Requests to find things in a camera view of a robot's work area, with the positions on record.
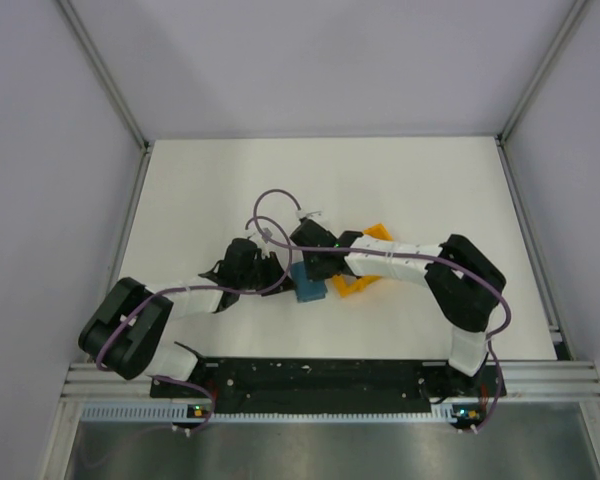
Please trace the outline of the blue leather card holder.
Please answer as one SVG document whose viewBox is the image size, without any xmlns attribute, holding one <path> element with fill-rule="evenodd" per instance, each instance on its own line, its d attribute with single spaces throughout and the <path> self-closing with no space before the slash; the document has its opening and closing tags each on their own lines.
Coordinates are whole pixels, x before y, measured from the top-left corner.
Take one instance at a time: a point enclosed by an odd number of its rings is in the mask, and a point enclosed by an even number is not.
<svg viewBox="0 0 600 480">
<path fill-rule="evenodd" d="M 314 302 L 326 298 L 328 289 L 325 282 L 310 280 L 303 262 L 293 263 L 290 273 L 295 284 L 294 291 L 298 303 Z"/>
</svg>

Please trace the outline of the orange plastic card stand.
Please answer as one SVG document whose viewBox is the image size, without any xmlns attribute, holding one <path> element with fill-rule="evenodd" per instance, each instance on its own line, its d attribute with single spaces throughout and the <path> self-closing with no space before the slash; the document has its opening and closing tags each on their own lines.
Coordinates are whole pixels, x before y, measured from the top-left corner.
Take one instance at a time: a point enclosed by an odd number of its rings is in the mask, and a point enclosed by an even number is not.
<svg viewBox="0 0 600 480">
<path fill-rule="evenodd" d="M 393 240 L 393 237 L 382 223 L 377 223 L 371 227 L 368 227 L 363 231 L 363 233 L 375 239 L 386 241 Z M 379 281 L 380 279 L 380 276 L 363 276 L 357 277 L 353 281 L 348 281 L 345 279 L 344 275 L 335 275 L 331 278 L 331 281 L 339 296 L 341 298 L 346 298 L 350 295 L 364 291 L 368 286 Z"/>
</svg>

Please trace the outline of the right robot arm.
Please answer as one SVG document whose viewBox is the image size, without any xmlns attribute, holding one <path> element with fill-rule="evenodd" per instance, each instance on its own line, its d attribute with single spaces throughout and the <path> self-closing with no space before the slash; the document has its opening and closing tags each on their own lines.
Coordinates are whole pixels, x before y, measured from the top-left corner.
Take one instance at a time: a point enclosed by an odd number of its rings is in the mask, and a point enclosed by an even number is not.
<svg viewBox="0 0 600 480">
<path fill-rule="evenodd" d="M 452 234 L 439 244 L 413 245 L 361 231 L 335 236 L 309 218 L 300 221 L 290 238 L 302 251 L 313 281 L 337 275 L 373 276 L 428 288 L 452 324 L 449 388 L 467 396 L 482 385 L 487 327 L 507 280 L 468 238 Z"/>
</svg>

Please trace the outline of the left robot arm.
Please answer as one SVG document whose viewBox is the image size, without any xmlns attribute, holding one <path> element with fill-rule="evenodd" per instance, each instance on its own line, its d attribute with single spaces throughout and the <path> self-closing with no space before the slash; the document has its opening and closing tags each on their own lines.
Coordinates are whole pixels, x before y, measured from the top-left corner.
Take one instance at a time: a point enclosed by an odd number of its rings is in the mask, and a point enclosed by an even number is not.
<svg viewBox="0 0 600 480">
<path fill-rule="evenodd" d="M 164 286 L 118 280 L 81 331 L 78 346 L 99 368 L 125 380 L 166 376 L 183 395 L 196 396 L 206 387 L 207 374 L 196 366 L 195 353 L 163 338 L 167 323 L 221 313 L 245 295 L 266 297 L 294 288 L 274 252 L 236 238 L 211 270 L 190 280 Z"/>
</svg>

